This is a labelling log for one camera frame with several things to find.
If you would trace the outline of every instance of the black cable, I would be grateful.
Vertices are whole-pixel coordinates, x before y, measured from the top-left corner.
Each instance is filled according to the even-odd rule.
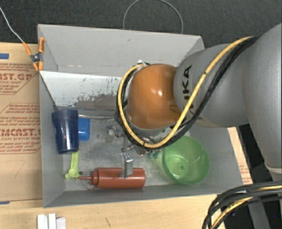
[[[209,206],[208,212],[210,211],[211,207],[214,207],[217,203],[222,202],[227,197],[229,197],[230,195],[236,194],[237,192],[246,191],[246,190],[249,192],[253,192],[263,187],[275,187],[275,186],[281,186],[281,185],[282,185],[282,182],[261,182],[261,183],[247,184],[247,185],[231,188],[219,194],[215,198],[215,200],[213,200],[213,202]]]
[[[272,197],[272,198],[259,198],[259,199],[255,199],[255,200],[250,200],[250,201],[246,201],[244,202],[243,204],[239,205],[237,208],[234,209],[235,210],[238,210],[239,208],[243,207],[243,206],[246,206],[246,205],[249,205],[249,204],[254,204],[254,203],[263,203],[263,202],[269,202],[269,201],[276,201],[276,200],[279,200],[281,199],[282,196],[278,196],[278,197]],[[233,213],[233,210],[228,212],[221,220],[220,222],[215,226],[215,228],[218,228],[225,220],[226,218]],[[208,224],[205,223],[205,221],[203,222],[203,225],[202,225],[202,229],[207,229],[207,226],[209,226]]]
[[[209,226],[211,226],[211,216],[209,217],[209,215],[213,215],[217,211],[217,210],[215,211],[214,208],[217,208],[217,206],[220,204],[222,204],[222,206],[225,206],[226,203],[233,202],[234,200],[233,197],[238,196],[238,192],[247,191],[248,193],[244,193],[244,194],[248,194],[249,197],[251,197],[250,195],[252,193],[254,194],[254,192],[258,189],[261,189],[263,187],[275,187],[281,185],[282,182],[261,182],[261,183],[247,184],[247,185],[231,188],[219,194],[215,198],[215,200],[213,200],[213,202],[210,204],[208,208],[207,216],[204,220],[204,224],[206,223],[206,225],[209,224]]]
[[[227,207],[230,204],[232,204],[233,202],[243,199],[243,198],[260,197],[260,196],[274,195],[274,194],[282,194],[282,189],[257,191],[257,192],[251,192],[251,193],[239,193],[239,194],[233,195],[230,198],[219,203],[218,205],[215,205],[214,207],[210,208],[209,213],[207,214],[204,221],[209,225],[209,227],[211,227],[211,218],[214,215],[214,213],[218,211],[219,209]]]
[[[179,138],[181,138],[192,126],[193,124],[196,122],[196,120],[198,119],[199,115],[201,114],[201,112],[203,111],[205,105],[207,104],[209,98],[211,97],[213,91],[215,90],[217,84],[219,83],[219,81],[221,80],[221,78],[223,77],[224,73],[226,72],[226,70],[230,67],[230,65],[233,63],[233,61],[249,46],[251,46],[253,43],[255,43],[255,41],[258,39],[258,37],[252,37],[246,41],[243,41],[241,44],[239,44],[238,46],[236,46],[227,56],[227,58],[225,59],[225,61],[221,64],[221,66],[219,67],[214,79],[212,80],[204,98],[202,99],[201,103],[199,104],[197,110],[195,111],[195,114],[193,115],[193,117],[187,121],[185,123],[185,127],[176,135],[174,135],[167,143],[165,143],[164,145],[162,145],[160,148],[164,148],[167,147],[171,144],[173,144],[174,142],[176,142]]]
[[[230,67],[230,65],[232,64],[232,62],[246,49],[248,48],[250,45],[252,45],[253,43],[255,43],[255,41],[257,40],[258,37],[252,37],[248,40],[243,41],[242,43],[240,43],[239,45],[237,45],[232,51],[230,51],[229,55],[227,56],[227,58],[222,62],[221,66],[219,67],[214,79],[212,80],[204,98],[202,99],[200,105],[198,106],[197,110],[195,111],[195,114],[193,115],[193,117],[189,120],[186,121],[185,123],[181,124],[180,128],[183,127],[182,130],[180,130],[177,134],[175,134],[168,142],[166,142],[165,144],[161,145],[160,147],[157,148],[151,148],[148,149],[146,148],[148,151],[149,150],[154,150],[154,149],[160,149],[160,148],[164,148],[167,147],[171,144],[173,144],[174,142],[176,142],[179,138],[181,138],[192,126],[193,124],[196,122],[197,118],[199,117],[199,115],[201,114],[201,112],[203,111],[205,105],[207,104],[210,96],[212,95],[213,91],[215,90],[216,86],[218,85],[220,79],[223,77],[224,73],[226,72],[226,70]],[[133,73],[135,71],[132,71],[128,77],[125,79],[124,84],[123,84],[123,89],[122,89],[122,95],[121,95],[121,99],[122,102],[124,102],[124,96],[125,96],[125,91],[126,91],[126,87],[127,84],[129,82],[129,80],[131,79],[131,77],[133,76]],[[116,102],[116,114],[115,114],[115,120],[122,126],[124,132],[126,133],[126,136],[128,137],[128,139],[135,145],[140,146],[140,144],[134,140],[134,138],[129,134],[129,132],[127,131],[126,127],[124,126],[121,117],[119,116],[119,109],[118,109],[118,100]]]

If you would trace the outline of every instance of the cardboard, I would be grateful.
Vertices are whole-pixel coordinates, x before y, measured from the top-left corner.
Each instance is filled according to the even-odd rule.
[[[0,201],[42,198],[39,74],[21,43],[0,53]]]

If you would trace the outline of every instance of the black floor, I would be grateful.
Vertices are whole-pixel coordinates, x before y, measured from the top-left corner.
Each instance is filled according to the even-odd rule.
[[[26,42],[37,42],[37,24],[61,24],[122,29],[123,16],[135,0],[0,0],[14,30]],[[205,47],[261,35],[282,22],[282,0],[166,0],[181,14],[184,34],[201,35]],[[127,14],[127,30],[180,33],[180,19],[166,4],[145,0]],[[0,42],[19,42],[0,13]],[[268,181],[261,154],[250,127],[240,127],[254,182]],[[266,204],[271,229],[282,228],[278,204]],[[252,229],[248,209],[226,220],[229,229]]]

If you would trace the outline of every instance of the yellow cable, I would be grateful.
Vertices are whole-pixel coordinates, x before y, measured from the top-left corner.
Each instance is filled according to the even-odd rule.
[[[127,76],[135,69],[143,66],[143,65],[135,65],[133,66],[132,68],[130,68],[126,73],[125,75],[123,76],[121,82],[120,82],[120,85],[119,85],[119,90],[118,90],[118,107],[119,107],[119,111],[120,111],[120,116],[121,116],[121,119],[123,121],[123,124],[125,126],[125,128],[127,129],[127,131],[129,132],[129,134],[133,137],[133,139],[135,141],[137,141],[140,145],[144,146],[144,147],[147,147],[147,148],[158,148],[160,146],[162,146],[163,144],[165,144],[166,142],[168,142],[172,136],[175,134],[175,132],[178,130],[180,124],[182,123],[183,119],[185,118],[188,110],[190,109],[190,106],[191,104],[193,103],[204,79],[206,78],[207,74],[212,70],[212,68],[216,65],[216,63],[228,52],[230,51],[232,48],[236,47],[238,44],[240,44],[241,42],[249,39],[251,37],[244,37],[244,38],[241,38],[233,43],[231,43],[230,45],[228,45],[226,48],[224,48],[215,58],[214,60],[209,64],[209,66],[207,67],[207,69],[205,70],[205,72],[202,74],[201,78],[199,79],[199,81],[197,82],[183,112],[181,113],[176,125],[174,126],[174,128],[172,129],[172,131],[163,139],[161,140],[160,142],[156,143],[156,144],[149,144],[149,143],[146,143],[144,142],[143,140],[141,140],[140,138],[137,137],[136,134],[134,134],[134,132],[132,131],[132,129],[130,128],[130,126],[128,125],[127,123],[127,120],[125,118],[125,114],[124,114],[124,111],[123,111],[123,107],[122,107],[122,101],[121,101],[121,93],[122,93],[122,87],[123,87],[123,84],[124,84],[124,81],[125,79],[127,78]]]
[[[259,189],[256,189],[255,191],[266,191],[266,190],[274,190],[274,189],[281,189],[282,185],[280,186],[273,186],[273,187],[261,187]],[[212,224],[210,229],[216,229],[217,224],[220,222],[220,220],[225,217],[226,214],[228,214],[230,211],[234,210],[236,207],[238,207],[239,205],[243,204],[244,202],[248,201],[249,199],[251,199],[253,197],[248,197],[248,198],[243,198],[243,199],[239,199],[235,202],[233,202],[232,204],[230,204],[219,216],[218,218],[214,221],[214,223]]]
[[[228,214],[230,211],[234,210],[236,207],[238,207],[239,205],[243,204],[244,202],[248,201],[249,199],[251,199],[253,197],[248,197],[248,198],[243,198],[243,199],[239,199],[235,202],[233,202],[232,204],[230,204],[219,216],[218,218],[214,221],[214,223],[212,224],[210,229],[216,229],[217,224],[220,222],[220,220],[225,217],[226,214]]]

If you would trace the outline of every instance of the white object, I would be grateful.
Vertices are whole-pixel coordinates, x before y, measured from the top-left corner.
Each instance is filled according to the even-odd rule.
[[[66,229],[66,218],[60,217],[56,219],[56,214],[37,215],[37,229]]]

